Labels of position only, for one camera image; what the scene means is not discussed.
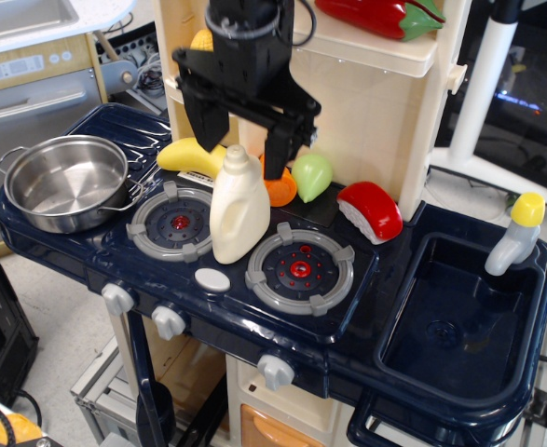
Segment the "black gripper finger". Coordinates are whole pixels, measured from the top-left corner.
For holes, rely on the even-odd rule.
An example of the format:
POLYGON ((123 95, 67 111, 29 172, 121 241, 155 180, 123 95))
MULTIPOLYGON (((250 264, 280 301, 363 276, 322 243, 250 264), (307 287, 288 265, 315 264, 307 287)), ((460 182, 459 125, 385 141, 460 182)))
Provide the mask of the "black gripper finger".
POLYGON ((218 103, 184 93, 185 112, 198 144, 211 152, 229 132, 228 111, 218 103))
POLYGON ((303 142, 303 119, 277 122, 267 133, 264 178, 278 180, 286 164, 295 159, 303 142))

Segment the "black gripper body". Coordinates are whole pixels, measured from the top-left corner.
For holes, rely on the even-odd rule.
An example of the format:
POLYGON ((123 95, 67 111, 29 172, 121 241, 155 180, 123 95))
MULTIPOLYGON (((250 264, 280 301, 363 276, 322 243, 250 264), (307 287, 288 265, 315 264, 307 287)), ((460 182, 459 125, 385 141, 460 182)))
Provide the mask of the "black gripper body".
POLYGON ((297 45, 294 13, 293 1, 209 2, 204 20, 213 52, 190 47, 172 52, 180 69, 178 89, 267 131, 282 119, 303 119, 302 146, 312 145, 321 106, 290 73, 297 45))

